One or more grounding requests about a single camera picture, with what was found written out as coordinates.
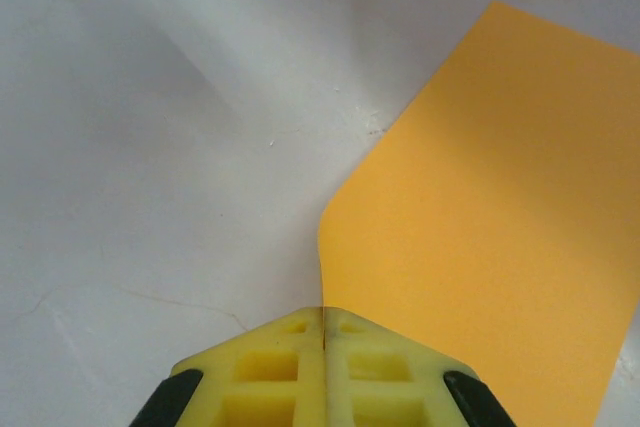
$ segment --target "black rubber pad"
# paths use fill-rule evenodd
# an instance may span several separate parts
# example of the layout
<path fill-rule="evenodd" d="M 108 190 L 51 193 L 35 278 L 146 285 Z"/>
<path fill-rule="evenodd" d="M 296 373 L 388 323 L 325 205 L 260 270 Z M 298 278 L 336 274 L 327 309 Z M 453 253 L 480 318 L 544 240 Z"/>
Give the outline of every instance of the black rubber pad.
<path fill-rule="evenodd" d="M 129 427 L 175 427 L 202 376 L 191 369 L 163 380 Z"/>
<path fill-rule="evenodd" d="M 443 378 L 469 427 L 516 427 L 485 383 L 457 371 Z"/>

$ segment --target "white surface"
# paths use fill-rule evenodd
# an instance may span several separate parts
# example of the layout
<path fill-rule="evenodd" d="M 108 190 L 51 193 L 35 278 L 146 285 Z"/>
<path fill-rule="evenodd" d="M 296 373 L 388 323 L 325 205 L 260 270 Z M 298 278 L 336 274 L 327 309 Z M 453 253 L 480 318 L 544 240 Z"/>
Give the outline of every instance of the white surface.
<path fill-rule="evenodd" d="M 640 52 L 640 0 L 505 1 Z M 318 304 L 324 204 L 488 2 L 0 0 L 0 425 L 127 425 Z M 598 425 L 639 356 L 637 315 Z"/>

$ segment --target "yellow object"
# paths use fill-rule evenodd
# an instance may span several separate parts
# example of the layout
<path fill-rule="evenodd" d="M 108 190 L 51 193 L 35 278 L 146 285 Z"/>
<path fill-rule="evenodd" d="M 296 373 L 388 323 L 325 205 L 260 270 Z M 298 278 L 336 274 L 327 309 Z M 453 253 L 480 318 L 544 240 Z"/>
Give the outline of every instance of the yellow object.
<path fill-rule="evenodd" d="M 204 375 L 177 427 L 467 427 L 443 374 L 476 378 L 349 312 L 325 309 L 323 326 L 321 307 L 185 359 L 171 374 L 192 369 Z"/>
<path fill-rule="evenodd" d="M 592 425 L 640 298 L 640 57 L 493 3 L 327 207 L 325 305 Z"/>

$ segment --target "rectangular cutout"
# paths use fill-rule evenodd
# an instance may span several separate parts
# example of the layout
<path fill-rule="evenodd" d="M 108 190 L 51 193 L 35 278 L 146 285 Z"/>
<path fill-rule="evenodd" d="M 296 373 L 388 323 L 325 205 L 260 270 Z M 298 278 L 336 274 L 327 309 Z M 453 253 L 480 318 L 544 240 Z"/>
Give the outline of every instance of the rectangular cutout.
<path fill-rule="evenodd" d="M 353 398 L 355 427 L 429 427 L 421 398 L 382 396 Z"/>
<path fill-rule="evenodd" d="M 234 380 L 241 382 L 298 380 L 298 355 L 293 351 L 255 351 L 236 364 Z"/>
<path fill-rule="evenodd" d="M 353 380 L 380 380 L 408 382 L 411 372 L 403 355 L 390 352 L 354 352 L 347 360 L 349 378 Z"/>
<path fill-rule="evenodd" d="M 294 397 L 228 396 L 221 419 L 211 427 L 292 427 L 295 407 Z"/>

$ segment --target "orange paper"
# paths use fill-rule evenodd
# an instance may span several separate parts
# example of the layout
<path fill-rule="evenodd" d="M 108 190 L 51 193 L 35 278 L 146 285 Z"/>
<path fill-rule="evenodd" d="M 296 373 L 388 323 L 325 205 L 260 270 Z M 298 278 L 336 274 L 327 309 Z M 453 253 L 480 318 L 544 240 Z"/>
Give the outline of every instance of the orange paper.
<path fill-rule="evenodd" d="M 592 425 L 640 298 L 640 57 L 494 3 L 340 189 L 324 301 Z"/>

